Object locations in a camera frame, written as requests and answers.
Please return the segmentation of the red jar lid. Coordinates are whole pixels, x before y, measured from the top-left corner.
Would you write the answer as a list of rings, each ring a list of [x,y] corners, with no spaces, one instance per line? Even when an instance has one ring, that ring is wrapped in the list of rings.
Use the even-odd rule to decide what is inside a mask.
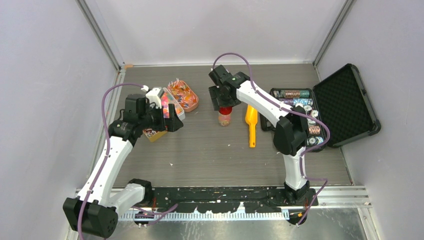
[[[233,107],[232,106],[227,106],[227,107],[220,107],[218,112],[221,115],[230,115],[232,113]]]

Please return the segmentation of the white tray of gummy candies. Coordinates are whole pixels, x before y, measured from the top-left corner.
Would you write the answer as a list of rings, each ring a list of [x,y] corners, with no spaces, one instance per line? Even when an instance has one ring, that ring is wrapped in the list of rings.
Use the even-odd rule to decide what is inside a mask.
[[[180,106],[178,101],[174,98],[174,96],[167,88],[163,87],[162,90],[164,91],[164,93],[162,94],[160,99],[164,117],[170,117],[169,104],[173,104],[178,118],[183,121],[186,118],[184,109]]]

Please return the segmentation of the clear plastic jar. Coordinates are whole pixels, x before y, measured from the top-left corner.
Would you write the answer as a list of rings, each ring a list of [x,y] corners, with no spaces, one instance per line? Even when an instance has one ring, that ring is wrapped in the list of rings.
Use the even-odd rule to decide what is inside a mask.
[[[231,123],[232,115],[229,114],[223,114],[221,112],[218,113],[218,124],[222,127],[226,127]]]

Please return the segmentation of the yellow plastic scoop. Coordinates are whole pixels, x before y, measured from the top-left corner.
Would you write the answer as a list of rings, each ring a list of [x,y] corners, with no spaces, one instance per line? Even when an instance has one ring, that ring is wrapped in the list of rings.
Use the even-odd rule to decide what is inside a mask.
[[[256,147],[256,126],[258,123],[258,111],[251,105],[247,106],[245,122],[248,125],[248,144],[250,148]]]

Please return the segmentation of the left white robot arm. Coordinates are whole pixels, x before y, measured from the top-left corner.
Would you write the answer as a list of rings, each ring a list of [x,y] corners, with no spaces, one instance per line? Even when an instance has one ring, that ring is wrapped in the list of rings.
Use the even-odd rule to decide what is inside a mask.
[[[72,230],[109,238],[118,218],[133,206],[148,207],[154,199],[150,181],[133,178],[126,187],[111,195],[118,173],[144,130],[175,132],[183,127],[176,106],[166,107],[157,97],[130,94],[120,117],[106,128],[103,152],[84,187],[74,198],[67,198],[63,211]]]

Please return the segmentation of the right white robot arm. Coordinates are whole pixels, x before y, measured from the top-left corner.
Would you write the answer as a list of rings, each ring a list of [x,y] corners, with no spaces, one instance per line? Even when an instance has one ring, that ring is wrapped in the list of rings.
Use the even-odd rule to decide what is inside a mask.
[[[219,65],[208,76],[214,83],[208,90],[215,111],[245,103],[256,109],[274,127],[273,144],[284,159],[285,198],[291,205],[299,205],[310,189],[309,181],[302,176],[305,168],[300,160],[309,137],[305,110],[272,97],[243,72],[231,74],[223,65]]]

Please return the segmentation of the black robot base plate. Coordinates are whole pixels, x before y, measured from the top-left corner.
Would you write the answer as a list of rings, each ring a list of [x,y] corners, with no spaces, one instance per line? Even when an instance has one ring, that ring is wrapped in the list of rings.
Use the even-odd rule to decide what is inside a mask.
[[[147,199],[136,206],[164,212],[177,204],[177,213],[234,213],[240,207],[248,214],[277,213],[282,207],[305,210],[315,193],[316,190],[310,188],[295,199],[284,187],[275,186],[155,187]]]

